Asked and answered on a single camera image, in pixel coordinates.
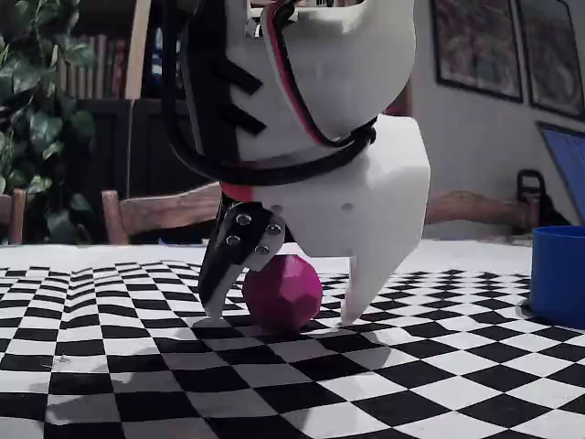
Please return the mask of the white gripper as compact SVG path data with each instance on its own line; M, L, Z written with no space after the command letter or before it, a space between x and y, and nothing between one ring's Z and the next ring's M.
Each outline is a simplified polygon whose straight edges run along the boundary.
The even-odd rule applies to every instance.
M330 173L282 186L222 184L229 197L262 205L219 207L197 285L208 317L221 318L243 270L259 272L276 255L286 226L311 257L352 256L341 322L362 316L419 245L431 179L414 119L382 115L375 129L374 144Z

